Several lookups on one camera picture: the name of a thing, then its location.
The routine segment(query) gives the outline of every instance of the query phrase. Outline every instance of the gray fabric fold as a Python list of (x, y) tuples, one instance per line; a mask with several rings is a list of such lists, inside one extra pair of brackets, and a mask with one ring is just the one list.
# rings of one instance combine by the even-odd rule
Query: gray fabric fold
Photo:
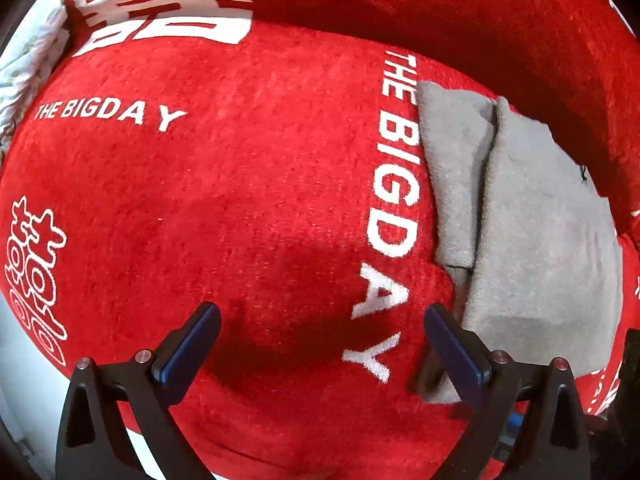
[[(483, 137), (465, 152), (458, 147), (468, 136), (453, 126), (448, 135), (457, 155), (434, 161), (446, 148), (443, 130), (434, 134), (434, 125), (454, 124), (438, 117), (455, 116), (456, 106), (466, 108), (461, 116), (469, 113), (460, 92), (449, 100), (443, 92), (452, 91), (418, 84), (418, 111), (438, 206), (438, 234), (442, 205), (449, 211), (442, 226), (446, 239), (459, 244), (451, 251), (454, 257), (469, 254), (470, 232), (478, 237), (462, 326), (476, 332), (490, 349), (506, 350), (519, 361), (547, 364), (563, 356), (576, 376), (604, 368), (622, 310), (622, 252), (609, 202), (597, 195), (586, 169), (556, 145), (545, 124), (512, 112), (503, 98), (495, 105), (495, 139)], [(434, 120), (428, 115), (435, 103), (450, 109)], [(490, 151), (486, 170), (469, 163), (485, 146)], [(460, 163), (460, 153), (467, 154), (462, 169), (449, 169), (448, 164)], [(468, 176), (471, 168), (477, 173)], [(442, 190), (446, 193), (439, 199)], [(469, 230), (466, 221), (452, 220), (465, 218), (456, 216), (463, 206), (452, 204), (469, 194), (476, 199), (465, 213), (471, 215), (473, 207), (482, 212), (475, 230)], [(449, 248), (443, 244), (444, 254), (438, 252), (438, 257), (446, 259)], [(434, 363), (433, 356), (425, 360), (432, 383), (431, 389), (422, 388), (423, 399), (459, 400), (448, 378), (436, 380)]]

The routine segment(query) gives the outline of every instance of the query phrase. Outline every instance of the red blanket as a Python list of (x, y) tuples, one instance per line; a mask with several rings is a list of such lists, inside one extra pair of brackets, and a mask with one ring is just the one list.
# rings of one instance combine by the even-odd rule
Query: red blanket
[[(638, 48), (607, 0), (76, 5), (80, 54), (3, 167), (2, 292), (68, 375), (218, 304), (222, 336), (173, 413), (233, 480), (428, 478), (463, 431), (457, 408), (413, 394), (424, 307), (452, 299), (416, 80), (549, 123), (635, 233)], [(620, 333), (640, 286), (623, 247)], [(610, 402), (619, 343), (580, 380), (587, 410)]]

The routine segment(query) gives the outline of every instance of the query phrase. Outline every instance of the white floor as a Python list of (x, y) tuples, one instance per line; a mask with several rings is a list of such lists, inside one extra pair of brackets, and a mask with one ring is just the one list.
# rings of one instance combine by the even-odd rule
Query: white floor
[[(58, 423), (68, 385), (24, 333), (0, 294), (0, 415), (14, 439), (26, 439), (49, 479), (54, 476)], [(145, 472), (164, 480), (145, 439), (131, 431), (129, 436)]]

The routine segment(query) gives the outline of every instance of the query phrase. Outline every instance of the silver bolt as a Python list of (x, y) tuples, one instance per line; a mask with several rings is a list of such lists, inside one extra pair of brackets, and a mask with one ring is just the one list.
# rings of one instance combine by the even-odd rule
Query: silver bolt
[(151, 350), (141, 350), (136, 354), (136, 361), (140, 364), (144, 364), (151, 359)]
[(90, 364), (91, 359), (89, 359), (88, 357), (83, 357), (76, 363), (76, 366), (78, 367), (78, 370), (84, 370), (85, 368), (88, 368)]
[(569, 362), (562, 357), (556, 357), (554, 359), (554, 365), (558, 370), (562, 370), (563, 372), (569, 369)]
[(498, 364), (507, 364), (511, 357), (504, 350), (494, 350), (491, 352), (491, 359), (493, 359)]

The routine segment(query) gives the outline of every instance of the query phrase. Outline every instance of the screw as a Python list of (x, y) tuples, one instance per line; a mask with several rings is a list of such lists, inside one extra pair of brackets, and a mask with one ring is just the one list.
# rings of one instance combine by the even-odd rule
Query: screw
[(144, 364), (151, 359), (151, 350), (141, 350), (136, 354), (136, 361)]
[(88, 368), (90, 364), (91, 359), (89, 359), (88, 357), (83, 357), (76, 363), (76, 366), (78, 367), (78, 370), (84, 370), (85, 368)]
[(494, 350), (491, 352), (491, 359), (493, 359), (498, 364), (507, 364), (511, 357), (504, 350)]
[(554, 365), (556, 366), (556, 368), (558, 370), (561, 370), (563, 372), (567, 371), (569, 369), (569, 363), (566, 359), (562, 358), (562, 357), (556, 357), (554, 359)]

